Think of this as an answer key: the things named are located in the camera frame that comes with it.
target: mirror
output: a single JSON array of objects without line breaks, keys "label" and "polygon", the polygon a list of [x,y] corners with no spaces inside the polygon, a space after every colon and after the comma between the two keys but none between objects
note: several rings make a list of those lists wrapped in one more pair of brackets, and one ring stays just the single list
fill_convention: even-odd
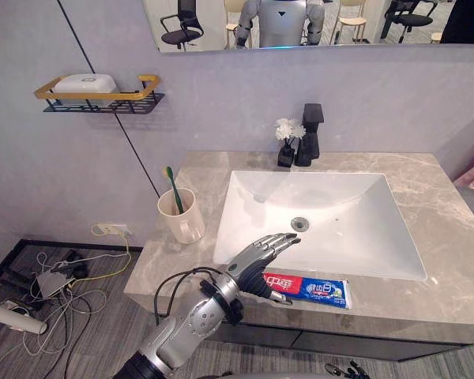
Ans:
[{"label": "mirror", "polygon": [[[144,0],[156,45],[160,51],[169,53],[311,44],[440,43],[443,32],[443,43],[474,43],[474,0],[458,0],[458,3],[457,0]],[[445,26],[452,12],[451,18],[455,20],[450,24],[455,25],[450,25],[451,40],[448,40]]]}]

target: black faucet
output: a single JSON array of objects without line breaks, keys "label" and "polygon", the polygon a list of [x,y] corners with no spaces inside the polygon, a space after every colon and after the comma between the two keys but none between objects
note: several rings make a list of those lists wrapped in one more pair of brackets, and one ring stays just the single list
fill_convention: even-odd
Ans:
[{"label": "black faucet", "polygon": [[310,166],[312,159],[319,158],[318,126],[324,122],[321,104],[306,104],[303,108],[302,125],[306,135],[299,141],[299,148],[295,155],[295,165]]}]

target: sink basin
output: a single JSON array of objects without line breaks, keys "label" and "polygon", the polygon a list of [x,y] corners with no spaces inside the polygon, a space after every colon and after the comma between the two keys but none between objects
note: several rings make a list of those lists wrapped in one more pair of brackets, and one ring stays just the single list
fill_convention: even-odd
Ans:
[{"label": "sink basin", "polygon": [[269,268],[427,278],[383,174],[233,171],[214,262],[227,264],[252,241],[280,232],[302,242]]}]

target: white pipe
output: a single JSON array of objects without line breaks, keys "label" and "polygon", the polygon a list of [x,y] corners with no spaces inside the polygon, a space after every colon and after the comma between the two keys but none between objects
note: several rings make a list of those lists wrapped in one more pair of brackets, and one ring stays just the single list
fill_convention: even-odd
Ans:
[{"label": "white pipe", "polygon": [[28,317],[23,314],[13,312],[12,310],[6,310],[1,306],[0,322],[8,326],[24,330],[25,332],[31,332],[35,334],[42,334],[47,328],[47,324],[45,322],[38,321],[33,317]]}]

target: black wire rack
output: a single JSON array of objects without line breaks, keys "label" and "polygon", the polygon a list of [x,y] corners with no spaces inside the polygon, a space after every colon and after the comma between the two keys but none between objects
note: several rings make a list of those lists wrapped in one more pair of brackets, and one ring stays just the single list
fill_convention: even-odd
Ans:
[{"label": "black wire rack", "polygon": [[59,99],[51,102],[46,99],[49,107],[44,112],[83,112],[83,113],[116,113],[116,114],[148,114],[165,97],[163,93],[154,91],[142,100],[116,100],[107,107],[92,104],[89,99],[85,99],[84,105],[63,104]]},{"label": "black wire rack", "polygon": [[[119,93],[58,93],[52,88],[63,77],[58,77],[37,89],[37,99],[45,99],[48,107],[44,112],[79,112],[79,113],[114,113],[114,114],[148,114],[165,97],[154,91],[160,83],[155,75],[139,75],[142,91]],[[109,102],[103,107],[98,102]]]}]

